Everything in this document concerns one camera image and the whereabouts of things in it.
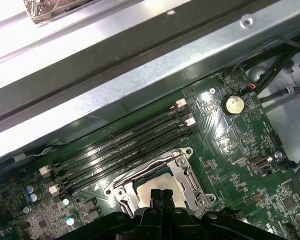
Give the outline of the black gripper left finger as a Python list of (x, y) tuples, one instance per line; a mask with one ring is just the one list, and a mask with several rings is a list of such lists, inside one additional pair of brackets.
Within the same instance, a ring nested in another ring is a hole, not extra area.
[(163, 191), (151, 190), (150, 207), (134, 217), (114, 212), (96, 220), (84, 231), (86, 240), (160, 240), (163, 236)]

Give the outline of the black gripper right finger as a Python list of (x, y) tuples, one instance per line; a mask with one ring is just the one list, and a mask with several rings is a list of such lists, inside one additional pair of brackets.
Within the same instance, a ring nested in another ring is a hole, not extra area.
[(197, 218), (177, 208), (172, 190), (162, 191), (164, 214), (172, 240), (274, 240), (275, 235), (233, 216), (209, 212)]

